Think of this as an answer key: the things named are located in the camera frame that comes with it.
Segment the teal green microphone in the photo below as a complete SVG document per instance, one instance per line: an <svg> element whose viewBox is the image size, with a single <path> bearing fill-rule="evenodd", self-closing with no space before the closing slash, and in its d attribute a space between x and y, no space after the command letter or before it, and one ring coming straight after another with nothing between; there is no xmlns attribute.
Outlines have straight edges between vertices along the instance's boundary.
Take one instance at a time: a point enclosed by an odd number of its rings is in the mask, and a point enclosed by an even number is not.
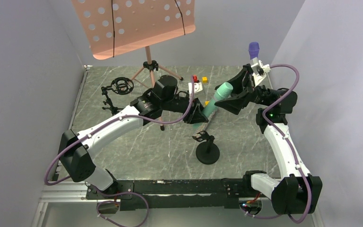
<svg viewBox="0 0 363 227"><path fill-rule="evenodd" d="M204 107L203 114L209 118L211 113L218 110L218 107L215 106L216 101L220 101L226 99L230 96L233 87L228 82L221 84L218 88L216 88L214 96L210 99L209 104ZM193 124L193 128L196 129L199 123Z"/></svg>

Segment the black round base mic stand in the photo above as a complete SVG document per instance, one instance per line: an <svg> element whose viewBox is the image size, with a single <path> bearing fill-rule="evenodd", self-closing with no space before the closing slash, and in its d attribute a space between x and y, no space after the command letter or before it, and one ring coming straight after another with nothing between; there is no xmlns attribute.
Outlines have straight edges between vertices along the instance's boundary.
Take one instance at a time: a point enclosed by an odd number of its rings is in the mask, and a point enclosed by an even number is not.
<svg viewBox="0 0 363 227"><path fill-rule="evenodd" d="M205 165L211 165L218 161L220 158L220 150L214 144L215 137L213 135L209 135L207 131L200 131L192 136L192 138L200 142L195 151L199 162Z"/></svg>

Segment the purple microphone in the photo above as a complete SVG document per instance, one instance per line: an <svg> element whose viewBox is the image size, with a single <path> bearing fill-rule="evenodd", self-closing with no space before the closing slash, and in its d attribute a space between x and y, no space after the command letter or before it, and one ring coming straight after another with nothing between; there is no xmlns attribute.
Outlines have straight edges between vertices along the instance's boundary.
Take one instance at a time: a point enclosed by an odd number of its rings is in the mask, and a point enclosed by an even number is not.
<svg viewBox="0 0 363 227"><path fill-rule="evenodd" d="M260 51L259 43L258 42L251 42L249 44L248 51L249 51L249 56L250 56L251 60L253 60L254 58L258 58L259 51Z"/></svg>

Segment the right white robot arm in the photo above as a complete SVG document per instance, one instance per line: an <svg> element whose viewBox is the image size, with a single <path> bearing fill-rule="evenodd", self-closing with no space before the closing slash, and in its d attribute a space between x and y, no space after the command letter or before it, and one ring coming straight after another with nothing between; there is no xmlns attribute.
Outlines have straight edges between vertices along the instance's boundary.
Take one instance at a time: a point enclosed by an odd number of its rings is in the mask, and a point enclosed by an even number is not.
<svg viewBox="0 0 363 227"><path fill-rule="evenodd" d="M256 124L271 145L281 180L270 177L264 171L247 171L243 176L244 187L269 198L276 214L290 217L300 214L301 218L294 222L302 222L315 211L323 184L321 178L313 176L301 160L286 119L297 103L298 95L294 88L299 81L299 72L291 65L279 64L279 67L294 71L295 81L290 88L275 90L259 86L254 81L254 75L259 73L263 76L265 70L252 69L250 64L246 64L228 80L233 88L231 97L217 101L215 105L233 114L238 114L249 103L264 106L257 111Z"/></svg>

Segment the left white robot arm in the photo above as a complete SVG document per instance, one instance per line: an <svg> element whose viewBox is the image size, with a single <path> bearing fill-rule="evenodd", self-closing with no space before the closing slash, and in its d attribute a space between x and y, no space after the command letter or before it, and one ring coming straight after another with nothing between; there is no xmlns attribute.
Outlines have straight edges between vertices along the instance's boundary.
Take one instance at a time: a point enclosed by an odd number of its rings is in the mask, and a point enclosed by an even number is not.
<svg viewBox="0 0 363 227"><path fill-rule="evenodd" d="M60 140L60 162L74 182L87 182L101 191L114 193L117 181L108 171L93 162L94 155L122 135L147 125L161 123L163 111L181 113L181 121L187 124L208 122L204 107L198 98L187 92L180 97L177 79L165 75L143 95L133 100L118 114L90 127L74 132L65 131Z"/></svg>

